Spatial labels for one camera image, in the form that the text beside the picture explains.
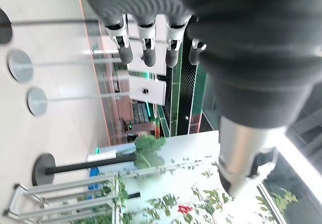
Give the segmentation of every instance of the leaf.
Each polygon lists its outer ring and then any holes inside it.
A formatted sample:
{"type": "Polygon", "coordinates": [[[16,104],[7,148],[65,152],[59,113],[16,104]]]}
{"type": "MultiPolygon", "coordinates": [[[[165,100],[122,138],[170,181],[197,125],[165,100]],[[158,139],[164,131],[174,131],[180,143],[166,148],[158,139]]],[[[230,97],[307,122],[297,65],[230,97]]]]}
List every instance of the leaf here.
{"type": "Polygon", "coordinates": [[[138,155],[138,158],[135,162],[135,166],[138,169],[145,169],[145,168],[149,168],[149,164],[151,165],[151,167],[157,167],[157,166],[162,166],[165,164],[165,160],[160,157],[159,155],[157,155],[157,153],[149,153],[149,154],[145,154],[143,155],[144,158],[138,155]]]}
{"type": "Polygon", "coordinates": [[[216,201],[215,201],[213,198],[211,198],[211,197],[209,197],[209,198],[208,198],[208,200],[209,200],[209,203],[210,203],[211,205],[213,205],[213,204],[215,204],[215,203],[216,203],[216,201]]]}
{"type": "Polygon", "coordinates": [[[278,199],[281,199],[282,198],[279,194],[276,194],[276,193],[272,193],[272,195],[274,195],[278,199]]]}
{"type": "Polygon", "coordinates": [[[154,208],[160,208],[160,207],[161,207],[161,205],[160,205],[160,203],[155,203],[155,204],[153,205],[153,207],[154,207],[154,208]]]}
{"type": "Polygon", "coordinates": [[[165,214],[166,214],[166,216],[171,216],[170,210],[169,209],[165,209],[165,214]]]}
{"type": "Polygon", "coordinates": [[[209,193],[212,197],[218,197],[218,192],[215,190],[210,191],[209,193]]]}
{"type": "Polygon", "coordinates": [[[175,223],[175,224],[182,224],[182,222],[181,221],[179,221],[178,219],[174,219],[174,220],[172,220],[172,222],[171,223],[175,223]]]}
{"type": "Polygon", "coordinates": [[[259,201],[261,201],[261,202],[264,202],[264,198],[261,197],[261,196],[256,196],[256,199],[259,200],[259,201]]]}
{"type": "Polygon", "coordinates": [[[142,135],[135,140],[135,148],[138,153],[145,155],[160,150],[165,143],[165,138],[156,139],[153,135],[142,135]]]}
{"type": "Polygon", "coordinates": [[[111,192],[111,188],[110,188],[110,187],[108,187],[108,186],[104,186],[104,187],[103,187],[103,191],[105,192],[105,194],[108,194],[108,193],[110,193],[110,192],[111,192]]]}
{"type": "Polygon", "coordinates": [[[187,214],[183,216],[183,219],[185,220],[186,223],[191,223],[193,218],[190,214],[187,214]]]}
{"type": "Polygon", "coordinates": [[[154,213],[154,218],[157,219],[157,220],[160,220],[160,216],[157,212],[154,213]]]}
{"type": "Polygon", "coordinates": [[[194,220],[193,224],[201,224],[200,221],[198,221],[197,219],[194,220]]]}
{"type": "Polygon", "coordinates": [[[223,199],[223,203],[225,204],[225,203],[227,203],[227,202],[229,202],[229,198],[228,197],[226,197],[226,195],[225,195],[225,193],[222,193],[222,199],[223,199]]]}

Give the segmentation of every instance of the green plant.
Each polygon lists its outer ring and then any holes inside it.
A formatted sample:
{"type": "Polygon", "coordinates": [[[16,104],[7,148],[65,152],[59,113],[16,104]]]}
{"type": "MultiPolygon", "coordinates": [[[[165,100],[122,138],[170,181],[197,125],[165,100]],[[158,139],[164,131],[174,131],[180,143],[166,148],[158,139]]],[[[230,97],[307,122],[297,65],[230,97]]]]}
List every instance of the green plant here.
{"type": "Polygon", "coordinates": [[[177,199],[178,197],[167,194],[162,198],[148,200],[148,203],[152,205],[155,209],[162,209],[165,212],[166,216],[170,216],[170,208],[177,205],[177,199]]]}
{"type": "MultiPolygon", "coordinates": [[[[292,194],[290,191],[282,188],[281,190],[285,192],[283,197],[276,193],[272,193],[272,195],[274,203],[276,204],[281,214],[284,216],[284,212],[287,206],[292,202],[297,202],[297,199],[296,196],[292,194]]],[[[261,213],[257,213],[257,215],[262,218],[262,223],[265,223],[266,221],[273,221],[274,218],[270,212],[270,207],[267,201],[261,196],[256,196],[256,199],[259,201],[259,205],[261,206],[260,209],[264,212],[264,215],[261,213]]]]}
{"type": "MultiPolygon", "coordinates": [[[[118,180],[118,199],[121,203],[121,206],[124,207],[125,201],[128,198],[128,193],[126,191],[126,186],[124,184],[124,181],[120,175],[118,175],[117,180],[118,180]]],[[[96,193],[94,195],[94,198],[107,196],[112,191],[111,188],[115,190],[115,186],[110,181],[106,181],[102,184],[104,185],[102,187],[102,190],[99,193],[96,193]]],[[[86,199],[87,199],[87,196],[84,196],[83,198],[79,198],[77,200],[81,201],[86,199]]],[[[101,206],[100,208],[105,208],[105,212],[106,212],[105,215],[93,216],[82,220],[71,221],[70,224],[112,224],[111,207],[106,204],[104,206],[101,206]]],[[[93,207],[90,210],[93,213],[99,211],[97,207],[93,207]]],[[[123,214],[122,221],[124,224],[132,224],[132,214],[130,213],[123,214]]]]}
{"type": "Polygon", "coordinates": [[[207,170],[205,172],[201,173],[203,176],[206,176],[207,178],[210,178],[211,176],[213,176],[213,173],[210,170],[207,170]]]}
{"type": "Polygon", "coordinates": [[[298,200],[296,199],[296,196],[294,194],[292,194],[290,191],[282,189],[282,191],[285,192],[284,196],[280,196],[276,193],[272,193],[273,197],[273,201],[276,204],[278,210],[281,212],[281,214],[284,216],[284,212],[287,208],[287,206],[292,203],[292,202],[298,202],[298,200]]]}
{"type": "Polygon", "coordinates": [[[133,215],[131,213],[124,213],[122,217],[123,224],[132,224],[133,215]]]}
{"type": "Polygon", "coordinates": [[[222,211],[222,206],[227,202],[231,201],[232,198],[226,196],[225,193],[221,193],[219,189],[214,190],[204,190],[203,193],[208,194],[206,199],[204,199],[196,187],[191,188],[193,194],[198,197],[199,200],[203,201],[201,204],[194,204],[196,213],[198,214],[200,210],[203,209],[207,214],[203,215],[205,222],[215,223],[214,213],[217,210],[222,211]]]}
{"type": "Polygon", "coordinates": [[[139,169],[151,168],[165,164],[164,159],[157,154],[157,151],[165,145],[164,137],[156,139],[153,135],[143,135],[135,140],[136,167],[139,169]]]}

